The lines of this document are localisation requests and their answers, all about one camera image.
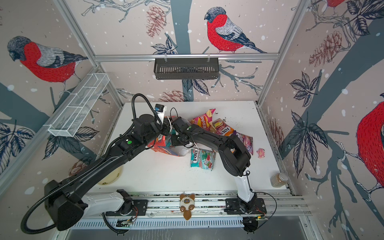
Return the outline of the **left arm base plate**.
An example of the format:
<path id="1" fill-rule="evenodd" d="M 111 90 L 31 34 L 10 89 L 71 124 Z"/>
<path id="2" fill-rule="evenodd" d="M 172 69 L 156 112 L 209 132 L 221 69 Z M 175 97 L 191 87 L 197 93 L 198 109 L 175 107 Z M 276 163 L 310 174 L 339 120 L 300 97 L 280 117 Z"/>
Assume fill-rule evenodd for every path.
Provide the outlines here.
<path id="1" fill-rule="evenodd" d="M 108 217 L 145 216 L 148 202 L 148 200 L 125 201 L 118 210 L 106 212 L 105 215 Z"/>

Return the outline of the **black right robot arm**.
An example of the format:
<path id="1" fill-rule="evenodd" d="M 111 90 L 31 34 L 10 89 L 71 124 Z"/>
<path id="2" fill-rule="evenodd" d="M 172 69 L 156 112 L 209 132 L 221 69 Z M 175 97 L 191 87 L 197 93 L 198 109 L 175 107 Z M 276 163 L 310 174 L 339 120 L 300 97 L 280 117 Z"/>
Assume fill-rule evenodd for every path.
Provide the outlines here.
<path id="1" fill-rule="evenodd" d="M 218 152 L 225 170 L 235 178 L 240 211 L 251 214 L 256 210 L 257 194 L 251 190 L 247 175 L 251 154 L 236 135 L 220 136 L 181 117 L 171 120 L 170 126 L 177 133 L 180 143 L 201 144 Z"/>

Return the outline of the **purple Fox's candy bag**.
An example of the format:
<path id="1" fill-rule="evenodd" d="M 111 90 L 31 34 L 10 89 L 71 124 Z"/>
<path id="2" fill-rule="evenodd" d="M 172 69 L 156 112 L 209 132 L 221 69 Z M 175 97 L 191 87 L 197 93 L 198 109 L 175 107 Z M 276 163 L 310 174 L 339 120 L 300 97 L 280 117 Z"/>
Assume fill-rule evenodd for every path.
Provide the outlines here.
<path id="1" fill-rule="evenodd" d="M 253 138 L 244 134 L 241 134 L 239 132 L 236 132 L 237 137 L 241 140 L 241 142 L 244 144 L 248 152 L 253 155 L 254 154 L 254 148 L 253 148 Z"/>

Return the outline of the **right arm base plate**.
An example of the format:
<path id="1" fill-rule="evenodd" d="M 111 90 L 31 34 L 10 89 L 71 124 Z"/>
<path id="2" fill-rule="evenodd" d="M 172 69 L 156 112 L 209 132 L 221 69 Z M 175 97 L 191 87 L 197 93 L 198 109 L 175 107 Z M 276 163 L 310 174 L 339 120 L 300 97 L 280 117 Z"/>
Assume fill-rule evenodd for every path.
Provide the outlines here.
<path id="1" fill-rule="evenodd" d="M 265 202 L 261 198 L 251 200 L 249 203 L 236 199 L 225 199 L 226 207 L 224 212 L 228 215 L 266 215 Z"/>

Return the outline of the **pink Lay's chips bag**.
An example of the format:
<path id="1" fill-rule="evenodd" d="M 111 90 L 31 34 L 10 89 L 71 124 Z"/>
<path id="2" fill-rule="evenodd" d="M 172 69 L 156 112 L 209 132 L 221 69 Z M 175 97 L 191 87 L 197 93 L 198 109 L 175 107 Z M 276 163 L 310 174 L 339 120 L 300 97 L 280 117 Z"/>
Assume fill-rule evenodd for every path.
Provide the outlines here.
<path id="1" fill-rule="evenodd" d="M 209 131 L 211 128 L 211 122 L 213 121 L 213 114 L 215 113 L 215 111 L 216 109 L 209 109 L 205 114 L 190 120 L 190 123 L 193 125 L 197 125 L 206 131 Z"/>

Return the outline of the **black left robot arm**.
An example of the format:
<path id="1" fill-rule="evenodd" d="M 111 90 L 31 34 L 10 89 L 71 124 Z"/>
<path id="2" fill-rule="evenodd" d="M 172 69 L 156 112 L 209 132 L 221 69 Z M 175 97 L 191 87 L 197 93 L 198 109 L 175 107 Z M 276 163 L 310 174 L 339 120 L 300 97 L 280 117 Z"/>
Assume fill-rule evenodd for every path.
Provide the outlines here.
<path id="1" fill-rule="evenodd" d="M 170 131 L 169 119 L 160 126 L 154 123 L 152 115 L 142 115 L 124 134 L 112 141 L 98 160 L 61 182 L 48 182 L 44 188 L 47 197 L 44 205 L 54 227 L 63 231 L 75 225 L 90 207 L 82 198 L 94 185 L 143 152 L 159 135 L 166 136 Z"/>

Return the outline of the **red paper gift bag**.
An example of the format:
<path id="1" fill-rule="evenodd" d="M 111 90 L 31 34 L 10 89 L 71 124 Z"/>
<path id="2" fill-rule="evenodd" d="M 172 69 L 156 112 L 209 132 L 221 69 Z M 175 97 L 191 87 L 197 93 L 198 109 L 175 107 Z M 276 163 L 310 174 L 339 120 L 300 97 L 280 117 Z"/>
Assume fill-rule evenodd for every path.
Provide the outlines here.
<path id="1" fill-rule="evenodd" d="M 161 134 L 159 134 L 153 141 L 149 142 L 146 148 L 158 153 L 184 157 L 190 149 L 184 146 L 174 146 L 172 143 L 172 137 L 175 136 L 176 132 L 171 126 L 171 120 L 169 117 L 165 117 Z"/>

